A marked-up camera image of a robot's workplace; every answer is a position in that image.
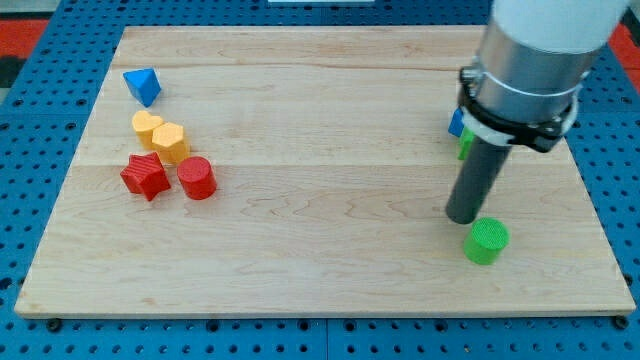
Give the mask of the green block behind arm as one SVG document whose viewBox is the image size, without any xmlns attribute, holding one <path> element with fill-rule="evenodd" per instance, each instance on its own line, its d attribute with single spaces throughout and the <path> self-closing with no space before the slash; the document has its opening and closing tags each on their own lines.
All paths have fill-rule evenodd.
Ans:
<svg viewBox="0 0 640 360">
<path fill-rule="evenodd" d="M 473 144 L 475 134 L 467 127 L 464 127 L 459 136 L 459 152 L 457 155 L 458 160 L 465 160 L 470 152 Z"/>
</svg>

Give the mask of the blue block behind arm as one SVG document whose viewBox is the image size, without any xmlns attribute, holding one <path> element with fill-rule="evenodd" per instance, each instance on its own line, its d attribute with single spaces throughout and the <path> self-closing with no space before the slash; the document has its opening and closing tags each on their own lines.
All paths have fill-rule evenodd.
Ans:
<svg viewBox="0 0 640 360">
<path fill-rule="evenodd" d="M 456 108 L 451 116 L 451 120 L 448 125 L 448 133 L 460 137 L 464 130 L 463 123 L 464 113 L 460 107 Z"/>
</svg>

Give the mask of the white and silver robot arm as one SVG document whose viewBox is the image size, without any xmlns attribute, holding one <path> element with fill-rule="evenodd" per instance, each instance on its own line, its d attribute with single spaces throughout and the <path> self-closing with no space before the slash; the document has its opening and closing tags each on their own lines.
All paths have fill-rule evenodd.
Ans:
<svg viewBox="0 0 640 360">
<path fill-rule="evenodd" d="M 472 150 L 550 151 L 570 130 L 584 79 L 629 0 L 495 0 L 461 68 L 459 105 Z"/>
</svg>

